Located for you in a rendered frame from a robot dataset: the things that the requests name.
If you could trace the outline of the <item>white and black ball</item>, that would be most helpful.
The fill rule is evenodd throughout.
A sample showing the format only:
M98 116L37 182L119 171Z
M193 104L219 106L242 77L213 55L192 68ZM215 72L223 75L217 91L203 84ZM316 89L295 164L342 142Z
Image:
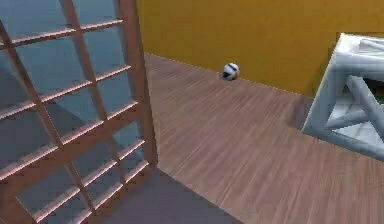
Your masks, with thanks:
M228 81L236 80L240 75L240 68L235 63L227 63L222 71L222 78Z

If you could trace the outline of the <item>brown wooden glazed door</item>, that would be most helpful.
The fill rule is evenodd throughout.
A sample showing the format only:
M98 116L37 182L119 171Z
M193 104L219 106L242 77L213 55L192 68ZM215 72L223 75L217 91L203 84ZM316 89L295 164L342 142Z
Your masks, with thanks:
M156 164L136 0L0 0L0 224L97 224Z

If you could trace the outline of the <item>white frame table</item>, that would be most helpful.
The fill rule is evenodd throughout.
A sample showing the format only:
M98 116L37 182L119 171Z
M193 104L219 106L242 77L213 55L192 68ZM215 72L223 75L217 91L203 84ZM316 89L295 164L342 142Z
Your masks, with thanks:
M302 132L384 162L384 37L342 33Z

